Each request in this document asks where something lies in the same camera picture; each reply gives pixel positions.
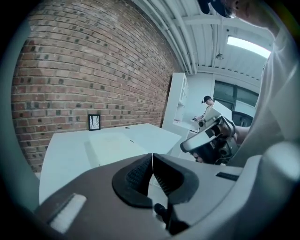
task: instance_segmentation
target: white table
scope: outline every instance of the white table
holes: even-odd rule
[[[150,153],[169,153],[181,136],[152,124],[105,128],[54,134],[48,146],[39,185],[40,204],[71,180],[91,169],[89,145],[91,135],[123,133]]]

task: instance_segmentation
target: framed picture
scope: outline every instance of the framed picture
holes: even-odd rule
[[[89,131],[96,131],[101,129],[100,114],[89,114]]]

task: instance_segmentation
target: ceiling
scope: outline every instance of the ceiling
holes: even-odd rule
[[[210,8],[202,13],[197,0],[132,0],[157,25],[187,74],[207,72],[216,80],[259,91],[266,59],[254,52],[227,45],[228,36],[272,50],[272,35],[239,19],[223,18]]]

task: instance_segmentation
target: skylight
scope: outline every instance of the skylight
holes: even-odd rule
[[[228,37],[227,44],[244,48],[246,50],[257,53],[265,58],[268,58],[271,54],[271,52],[269,50],[267,50],[259,45],[250,43],[248,41],[245,41],[245,40],[242,40],[242,39],[239,39],[236,37]]]

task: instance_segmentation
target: man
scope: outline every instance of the man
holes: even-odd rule
[[[200,120],[202,120],[205,117],[206,113],[208,113],[210,111],[210,109],[212,108],[212,106],[214,105],[214,101],[211,99],[210,96],[205,96],[204,99],[203,99],[203,101],[202,101],[202,103],[206,103],[207,108],[206,108],[206,110],[205,110],[205,112],[203,113],[202,116],[200,116],[200,117],[196,117],[195,116],[193,118],[194,121],[200,121]]]
[[[263,154],[270,146],[283,141],[284,137],[270,110],[272,99],[282,89],[298,64],[293,41],[284,26],[279,26],[265,5],[259,0],[221,0],[225,8],[236,17],[251,25],[267,29],[274,38],[273,51],[265,65],[261,90],[256,104],[256,114],[251,127],[236,126],[237,144],[242,144],[228,165],[243,167],[249,157]],[[226,127],[221,127],[226,135]]]

